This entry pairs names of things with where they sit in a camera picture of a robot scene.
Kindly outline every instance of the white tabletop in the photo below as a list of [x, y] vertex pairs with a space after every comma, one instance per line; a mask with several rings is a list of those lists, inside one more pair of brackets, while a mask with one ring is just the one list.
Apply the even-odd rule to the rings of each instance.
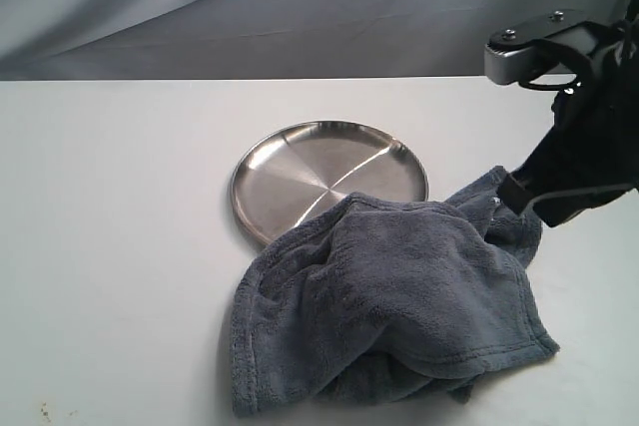
[[464, 406], [231, 413], [226, 321], [255, 254], [227, 184], [254, 142], [310, 120], [378, 127], [443, 200], [517, 167], [551, 99], [480, 78], [0, 84], [0, 424], [636, 424], [634, 194], [545, 232], [528, 271], [553, 360]]

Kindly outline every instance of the screw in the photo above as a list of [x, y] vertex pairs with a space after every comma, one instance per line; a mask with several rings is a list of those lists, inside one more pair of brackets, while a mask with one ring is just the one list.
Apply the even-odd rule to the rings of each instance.
[[513, 30], [513, 29], [506, 29], [503, 31], [503, 34], [501, 35], [501, 38], [503, 40], [514, 40], [514, 38], [516, 37], [517, 31]]
[[561, 22], [563, 20], [563, 12], [560, 10], [555, 10], [550, 16], [550, 20], [553, 22]]

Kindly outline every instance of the gray microfiber cloth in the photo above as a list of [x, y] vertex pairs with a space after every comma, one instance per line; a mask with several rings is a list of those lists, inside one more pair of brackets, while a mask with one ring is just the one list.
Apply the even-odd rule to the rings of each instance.
[[315, 396], [464, 400], [479, 376], [554, 355], [525, 274], [541, 223], [500, 205], [505, 175], [444, 203], [353, 194], [269, 245], [235, 296], [236, 414]]

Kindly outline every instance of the stainless steel plate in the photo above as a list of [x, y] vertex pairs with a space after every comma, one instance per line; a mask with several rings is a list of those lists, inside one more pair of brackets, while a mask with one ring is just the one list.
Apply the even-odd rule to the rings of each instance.
[[392, 136], [348, 122], [310, 122], [249, 150], [233, 174], [231, 203], [246, 231], [268, 244], [352, 192], [419, 202], [428, 183], [419, 160]]

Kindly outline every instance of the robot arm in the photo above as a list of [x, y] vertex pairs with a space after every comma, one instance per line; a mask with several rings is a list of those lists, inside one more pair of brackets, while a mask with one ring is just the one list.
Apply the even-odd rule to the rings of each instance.
[[[554, 90], [554, 125], [497, 194], [514, 212], [532, 207], [549, 226], [639, 187], [639, 25], [604, 26], [556, 11], [490, 37], [485, 73], [498, 85]], [[562, 64], [567, 84], [535, 79]]]

